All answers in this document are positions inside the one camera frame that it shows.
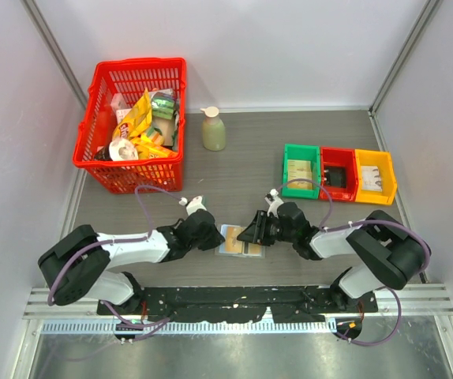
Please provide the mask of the grey card holder wallet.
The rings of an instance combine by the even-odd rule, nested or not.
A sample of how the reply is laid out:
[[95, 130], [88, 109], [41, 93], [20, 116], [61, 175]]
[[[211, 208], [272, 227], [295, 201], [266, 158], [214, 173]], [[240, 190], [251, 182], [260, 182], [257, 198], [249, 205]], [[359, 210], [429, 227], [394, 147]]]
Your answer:
[[238, 240], [238, 236], [244, 229], [237, 225], [222, 224], [220, 234], [225, 241], [215, 249], [215, 254], [225, 257], [264, 258], [264, 246]]

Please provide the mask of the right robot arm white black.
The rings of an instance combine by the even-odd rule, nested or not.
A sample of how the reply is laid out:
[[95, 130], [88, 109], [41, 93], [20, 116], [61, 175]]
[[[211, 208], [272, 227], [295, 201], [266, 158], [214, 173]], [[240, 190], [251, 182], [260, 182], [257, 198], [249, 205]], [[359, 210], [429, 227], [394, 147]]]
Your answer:
[[311, 225], [294, 202], [259, 210], [237, 240], [260, 246], [287, 242], [311, 261], [359, 257], [361, 263], [346, 269], [329, 287], [331, 304], [341, 312], [351, 310], [361, 296], [376, 289], [402, 290], [425, 270], [431, 257], [428, 243], [386, 212], [376, 210], [363, 220], [326, 228]]

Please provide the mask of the gold credit card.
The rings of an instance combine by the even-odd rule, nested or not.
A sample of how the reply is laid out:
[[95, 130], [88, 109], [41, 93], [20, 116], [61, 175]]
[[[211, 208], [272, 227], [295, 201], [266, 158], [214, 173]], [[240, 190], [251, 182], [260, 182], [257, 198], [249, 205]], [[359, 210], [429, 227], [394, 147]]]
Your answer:
[[257, 244], [245, 243], [243, 254], [248, 257], [262, 257], [264, 255], [264, 247]]

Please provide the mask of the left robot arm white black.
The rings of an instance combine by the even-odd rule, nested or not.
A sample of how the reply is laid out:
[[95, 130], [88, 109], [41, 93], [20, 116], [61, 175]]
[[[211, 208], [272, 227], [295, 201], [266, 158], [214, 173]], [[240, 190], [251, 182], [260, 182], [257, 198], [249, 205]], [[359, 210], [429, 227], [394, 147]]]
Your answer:
[[133, 274], [114, 273], [114, 268], [176, 261], [191, 250], [213, 250], [223, 242], [213, 215], [204, 209], [142, 234], [107, 235], [81, 225], [38, 260], [49, 287], [47, 304], [67, 306], [90, 298], [134, 314], [142, 306], [142, 285]]

